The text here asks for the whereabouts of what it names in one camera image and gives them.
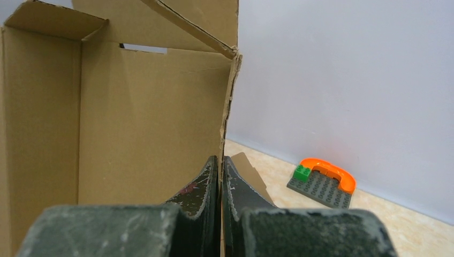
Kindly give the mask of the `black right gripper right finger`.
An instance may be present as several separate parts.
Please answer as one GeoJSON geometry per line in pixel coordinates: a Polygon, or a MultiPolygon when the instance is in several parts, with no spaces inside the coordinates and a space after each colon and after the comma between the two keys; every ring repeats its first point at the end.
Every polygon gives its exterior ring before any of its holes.
{"type": "Polygon", "coordinates": [[[223,161],[226,256],[396,256],[388,231],[363,209],[286,209],[263,198],[223,161]]]}

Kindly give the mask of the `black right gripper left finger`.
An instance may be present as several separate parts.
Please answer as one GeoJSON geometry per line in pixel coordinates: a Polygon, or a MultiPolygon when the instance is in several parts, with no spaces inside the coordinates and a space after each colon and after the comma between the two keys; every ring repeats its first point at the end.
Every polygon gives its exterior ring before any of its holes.
{"type": "Polygon", "coordinates": [[[60,205],[28,230],[18,256],[219,256],[218,161],[160,205],[60,205]]]}

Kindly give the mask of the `large cardboard box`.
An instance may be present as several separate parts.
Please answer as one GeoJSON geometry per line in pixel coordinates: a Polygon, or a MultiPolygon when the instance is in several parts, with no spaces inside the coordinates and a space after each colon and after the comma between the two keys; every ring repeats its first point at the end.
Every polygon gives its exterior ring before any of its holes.
{"type": "Polygon", "coordinates": [[[24,1],[1,26],[1,256],[60,205],[160,205],[216,156],[238,1],[24,1]]]}

